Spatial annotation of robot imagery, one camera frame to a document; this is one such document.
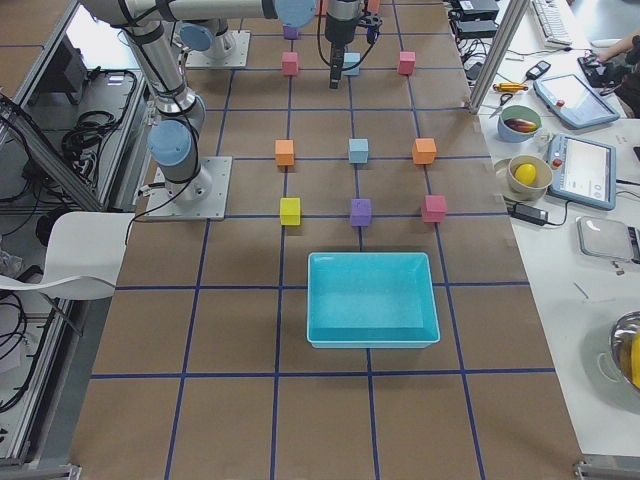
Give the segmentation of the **light blue block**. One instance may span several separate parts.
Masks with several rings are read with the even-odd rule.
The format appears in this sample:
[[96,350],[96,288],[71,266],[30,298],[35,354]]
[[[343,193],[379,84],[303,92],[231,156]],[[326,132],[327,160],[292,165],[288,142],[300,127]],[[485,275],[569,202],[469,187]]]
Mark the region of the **light blue block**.
[[369,142],[365,138],[351,138],[348,144],[348,158],[351,164],[366,164],[369,158]]
[[345,76],[358,76],[360,73],[359,64],[361,54],[357,51],[349,51],[344,54],[342,74]]

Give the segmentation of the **purple block far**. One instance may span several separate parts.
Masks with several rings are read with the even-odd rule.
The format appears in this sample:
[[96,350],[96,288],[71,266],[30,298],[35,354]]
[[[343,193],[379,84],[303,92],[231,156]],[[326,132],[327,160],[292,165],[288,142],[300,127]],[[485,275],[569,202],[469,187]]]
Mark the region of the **purple block far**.
[[283,37],[286,40],[297,40],[300,37],[299,27],[284,25],[282,29],[283,29]]

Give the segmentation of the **pink block desk side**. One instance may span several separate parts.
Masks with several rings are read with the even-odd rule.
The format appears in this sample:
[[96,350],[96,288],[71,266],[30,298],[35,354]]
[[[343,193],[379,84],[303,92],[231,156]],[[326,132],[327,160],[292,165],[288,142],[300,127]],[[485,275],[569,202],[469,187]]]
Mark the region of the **pink block desk side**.
[[416,67],[416,53],[414,51],[400,51],[396,71],[399,75],[410,76]]

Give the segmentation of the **orange block desk side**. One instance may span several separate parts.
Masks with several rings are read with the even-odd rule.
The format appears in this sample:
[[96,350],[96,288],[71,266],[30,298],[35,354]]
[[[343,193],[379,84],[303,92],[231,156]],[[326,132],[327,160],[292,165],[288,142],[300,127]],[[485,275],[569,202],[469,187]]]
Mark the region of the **orange block desk side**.
[[416,165],[430,165],[437,155],[437,146],[433,138],[416,138],[412,145],[412,160]]

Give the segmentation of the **purple foam block near tray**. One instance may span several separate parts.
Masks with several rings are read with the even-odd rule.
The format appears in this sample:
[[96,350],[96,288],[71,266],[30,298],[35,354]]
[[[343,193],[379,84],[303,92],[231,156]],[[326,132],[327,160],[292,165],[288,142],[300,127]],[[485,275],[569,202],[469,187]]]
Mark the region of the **purple foam block near tray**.
[[354,198],[350,206],[350,225],[367,227],[372,222],[372,202],[368,198]]

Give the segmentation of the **scissors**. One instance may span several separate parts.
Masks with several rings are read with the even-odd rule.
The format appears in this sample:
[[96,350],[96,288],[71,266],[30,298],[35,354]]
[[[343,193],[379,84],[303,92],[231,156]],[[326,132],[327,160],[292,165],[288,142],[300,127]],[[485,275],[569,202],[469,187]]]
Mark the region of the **scissors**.
[[502,93],[499,98],[499,105],[491,113],[490,117],[498,116],[504,109],[505,105],[513,98],[514,94],[510,92]]

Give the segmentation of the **pink block near turquoise tray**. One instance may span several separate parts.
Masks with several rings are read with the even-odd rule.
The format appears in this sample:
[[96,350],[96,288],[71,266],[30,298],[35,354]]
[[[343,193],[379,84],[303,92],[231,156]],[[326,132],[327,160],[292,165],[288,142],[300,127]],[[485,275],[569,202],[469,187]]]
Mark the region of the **pink block near turquoise tray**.
[[446,197],[443,195],[425,195],[421,204],[421,216],[424,223],[440,223],[448,213]]

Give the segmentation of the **blue bowl with fruit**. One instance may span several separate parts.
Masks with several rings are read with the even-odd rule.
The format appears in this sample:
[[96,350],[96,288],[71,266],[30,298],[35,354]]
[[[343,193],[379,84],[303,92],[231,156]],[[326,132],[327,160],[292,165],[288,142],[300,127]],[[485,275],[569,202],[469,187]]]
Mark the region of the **blue bowl with fruit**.
[[498,136],[505,142],[522,143],[529,140],[541,126],[539,114],[524,105],[506,107],[498,115]]

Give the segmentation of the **beige bowl with lemon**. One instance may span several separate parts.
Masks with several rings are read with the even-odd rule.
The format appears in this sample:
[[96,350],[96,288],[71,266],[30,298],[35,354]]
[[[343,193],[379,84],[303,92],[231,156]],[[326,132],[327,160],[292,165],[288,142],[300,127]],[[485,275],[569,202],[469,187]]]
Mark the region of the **beige bowl with lemon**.
[[507,192],[516,200],[535,200],[546,193],[553,179],[549,165],[531,155],[520,155],[507,162]]

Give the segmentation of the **teach pendant upper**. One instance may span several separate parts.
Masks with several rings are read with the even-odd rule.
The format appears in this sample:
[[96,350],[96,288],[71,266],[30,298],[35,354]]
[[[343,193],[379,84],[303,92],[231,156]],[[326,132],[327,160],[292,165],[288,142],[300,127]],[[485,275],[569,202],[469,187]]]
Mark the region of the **teach pendant upper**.
[[575,74],[540,78],[533,82],[533,87],[550,111],[571,129],[619,119],[619,113]]

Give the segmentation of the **teach pendant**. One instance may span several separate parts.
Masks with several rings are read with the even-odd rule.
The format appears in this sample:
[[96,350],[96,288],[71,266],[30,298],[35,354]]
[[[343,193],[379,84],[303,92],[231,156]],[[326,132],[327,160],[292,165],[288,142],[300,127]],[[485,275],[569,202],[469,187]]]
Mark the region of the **teach pendant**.
[[533,82],[533,87],[550,111],[571,129],[619,119],[619,113],[575,74],[540,78]]
[[553,174],[547,193],[592,208],[616,206],[616,148],[581,137],[556,134],[546,154]]

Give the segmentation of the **teach pendant lower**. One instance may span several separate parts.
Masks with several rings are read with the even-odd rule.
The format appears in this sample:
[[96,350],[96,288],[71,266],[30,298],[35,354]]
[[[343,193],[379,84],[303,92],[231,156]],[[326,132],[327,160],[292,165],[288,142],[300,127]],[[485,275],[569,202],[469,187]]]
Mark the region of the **teach pendant lower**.
[[616,148],[581,137],[556,134],[546,154],[553,174],[547,193],[592,208],[616,206]]

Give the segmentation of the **white chair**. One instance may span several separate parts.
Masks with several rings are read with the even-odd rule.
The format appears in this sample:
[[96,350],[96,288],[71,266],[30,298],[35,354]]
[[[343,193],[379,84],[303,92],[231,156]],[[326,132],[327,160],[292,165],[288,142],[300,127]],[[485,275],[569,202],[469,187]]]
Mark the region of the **white chair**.
[[1,288],[65,300],[98,300],[115,293],[132,213],[69,212],[53,225],[37,283],[6,276]]

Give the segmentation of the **yellow handled tool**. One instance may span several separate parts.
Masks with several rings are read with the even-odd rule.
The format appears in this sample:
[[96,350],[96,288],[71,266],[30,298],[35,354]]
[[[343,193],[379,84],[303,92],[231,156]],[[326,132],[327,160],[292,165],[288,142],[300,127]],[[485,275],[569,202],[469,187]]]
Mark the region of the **yellow handled tool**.
[[516,93],[521,91],[527,91],[529,87],[523,83],[501,82],[492,85],[495,92],[500,93]]

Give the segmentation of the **aluminium frame post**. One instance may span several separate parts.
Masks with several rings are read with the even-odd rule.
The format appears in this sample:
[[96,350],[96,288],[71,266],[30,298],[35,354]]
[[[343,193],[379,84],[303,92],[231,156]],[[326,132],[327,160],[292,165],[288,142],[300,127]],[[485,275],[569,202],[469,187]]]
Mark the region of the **aluminium frame post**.
[[486,94],[489,92],[491,84],[496,77],[497,71],[504,59],[504,56],[511,45],[511,41],[521,23],[521,20],[528,9],[528,0],[511,0],[504,11],[502,20],[493,38],[488,55],[484,61],[483,68],[475,82],[471,92],[468,110],[472,114],[477,114]]

